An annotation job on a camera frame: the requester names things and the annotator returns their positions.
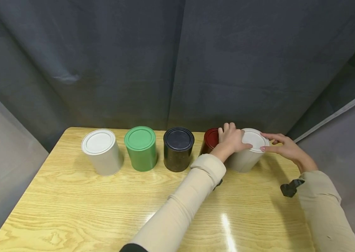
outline can lid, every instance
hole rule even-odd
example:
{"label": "can lid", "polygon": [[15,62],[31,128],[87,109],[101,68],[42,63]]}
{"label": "can lid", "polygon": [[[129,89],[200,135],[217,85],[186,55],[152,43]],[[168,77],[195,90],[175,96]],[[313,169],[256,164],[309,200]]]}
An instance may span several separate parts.
{"label": "can lid", "polygon": [[145,151],[155,143],[155,132],[145,126],[134,127],[124,136],[124,143],[129,149]]}
{"label": "can lid", "polygon": [[100,155],[116,143],[116,136],[107,129],[97,129],[84,137],[81,143],[82,151],[87,155]]}
{"label": "can lid", "polygon": [[204,141],[208,147],[214,149],[217,146],[218,140],[218,128],[210,128],[204,133]]}
{"label": "can lid", "polygon": [[163,136],[163,142],[176,151],[186,151],[194,144],[194,136],[187,128],[173,127]]}
{"label": "can lid", "polygon": [[260,150],[260,147],[270,146],[270,141],[260,135],[260,131],[254,128],[242,128],[242,130],[245,131],[245,133],[243,134],[242,143],[253,145],[253,148],[251,148],[250,151],[263,153],[263,151]]}

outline white lid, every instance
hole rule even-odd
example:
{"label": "white lid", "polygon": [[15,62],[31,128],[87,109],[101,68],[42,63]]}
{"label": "white lid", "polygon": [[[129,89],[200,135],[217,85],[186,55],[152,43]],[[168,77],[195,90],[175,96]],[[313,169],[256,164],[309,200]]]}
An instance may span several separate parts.
{"label": "white lid", "polygon": [[270,146],[270,141],[260,135],[260,131],[254,128],[242,128],[242,130],[245,131],[245,133],[243,134],[242,143],[253,145],[253,148],[251,148],[250,151],[263,153],[263,151],[260,150],[260,147]]}
{"label": "white lid", "polygon": [[82,151],[87,155],[100,155],[113,147],[116,136],[107,129],[97,129],[84,137],[81,143]]}

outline wooden table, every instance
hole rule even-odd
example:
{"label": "wooden table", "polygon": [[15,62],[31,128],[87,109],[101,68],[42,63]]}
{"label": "wooden table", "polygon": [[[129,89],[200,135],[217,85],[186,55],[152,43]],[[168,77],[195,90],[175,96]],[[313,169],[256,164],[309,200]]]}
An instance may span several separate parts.
{"label": "wooden table", "polygon": [[[0,229],[0,252],[119,251],[189,171],[164,167],[164,131],[156,131],[156,167],[135,171],[124,145],[127,130],[112,129],[124,165],[113,176],[97,175],[81,151],[92,130],[64,132]],[[204,133],[193,134],[195,158]],[[276,154],[265,154],[250,173],[228,170],[197,212],[179,251],[314,251],[298,198],[284,197],[279,189],[298,176],[297,167]]]}

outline can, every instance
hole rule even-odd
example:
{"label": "can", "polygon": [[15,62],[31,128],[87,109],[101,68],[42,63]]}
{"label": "can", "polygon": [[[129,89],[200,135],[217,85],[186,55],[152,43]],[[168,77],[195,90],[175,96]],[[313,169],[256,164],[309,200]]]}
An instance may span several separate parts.
{"label": "can", "polygon": [[260,150],[261,146],[270,146],[270,141],[263,137],[260,131],[254,128],[242,128],[245,131],[242,143],[252,144],[251,149],[245,149],[241,152],[232,154],[225,162],[228,169],[235,170],[240,173],[249,172],[252,167],[264,155],[264,151]]}
{"label": "can", "polygon": [[116,174],[123,164],[116,136],[107,129],[97,129],[84,137],[81,149],[99,175]]}
{"label": "can", "polygon": [[218,128],[210,128],[204,133],[203,143],[201,145],[200,155],[210,154],[218,144]]}
{"label": "can", "polygon": [[174,127],[163,136],[163,163],[172,172],[182,172],[190,164],[194,136],[188,129]]}
{"label": "can", "polygon": [[156,137],[151,128],[145,126],[132,128],[124,136],[124,143],[135,170],[147,172],[154,168],[157,161]]}

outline left hand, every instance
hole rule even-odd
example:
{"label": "left hand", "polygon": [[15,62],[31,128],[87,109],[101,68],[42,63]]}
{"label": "left hand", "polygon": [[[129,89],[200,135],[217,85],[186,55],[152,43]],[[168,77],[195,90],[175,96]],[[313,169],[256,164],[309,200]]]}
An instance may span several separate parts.
{"label": "left hand", "polygon": [[244,133],[243,130],[236,128],[234,123],[226,122],[223,128],[218,128],[219,143],[210,154],[225,162],[234,152],[251,149],[253,147],[251,144],[242,143]]}

